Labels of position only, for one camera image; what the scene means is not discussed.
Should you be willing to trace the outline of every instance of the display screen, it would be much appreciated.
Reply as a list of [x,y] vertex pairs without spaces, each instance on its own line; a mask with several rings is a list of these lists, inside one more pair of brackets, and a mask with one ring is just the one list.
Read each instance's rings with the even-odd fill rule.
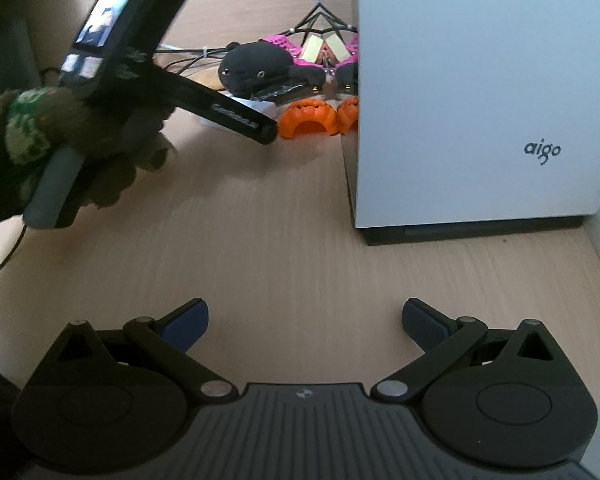
[[76,43],[103,46],[129,0],[98,0]]

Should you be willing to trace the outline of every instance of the orange toy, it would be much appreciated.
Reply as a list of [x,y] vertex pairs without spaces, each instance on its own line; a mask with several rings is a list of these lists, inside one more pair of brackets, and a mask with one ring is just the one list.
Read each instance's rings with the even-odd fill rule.
[[320,99],[303,99],[291,104],[278,121],[278,134],[283,139],[318,132],[337,135],[339,131],[336,110]]
[[338,106],[340,133],[346,134],[358,129],[358,98],[350,97]]

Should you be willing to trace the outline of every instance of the wooden desk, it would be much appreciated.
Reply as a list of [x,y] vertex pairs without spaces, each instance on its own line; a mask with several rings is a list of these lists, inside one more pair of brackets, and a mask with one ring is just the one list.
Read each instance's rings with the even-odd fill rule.
[[[583,230],[368,247],[351,227],[340,137],[269,147],[168,122],[173,164],[113,208],[29,232],[0,274],[0,371],[22,384],[62,327],[118,328],[208,301],[191,355],[245,381],[363,381],[420,355],[417,296],[494,328],[542,319],[600,403],[600,263]],[[0,257],[18,225],[0,226]]]

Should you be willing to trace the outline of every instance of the ribbed gray panel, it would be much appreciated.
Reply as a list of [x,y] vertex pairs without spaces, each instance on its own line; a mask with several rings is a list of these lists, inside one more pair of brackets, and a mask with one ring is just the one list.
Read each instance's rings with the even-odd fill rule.
[[592,480],[579,466],[532,474],[479,470],[423,434],[404,406],[357,384],[252,384],[238,401],[200,410],[163,455],[117,474],[30,469],[25,480]]

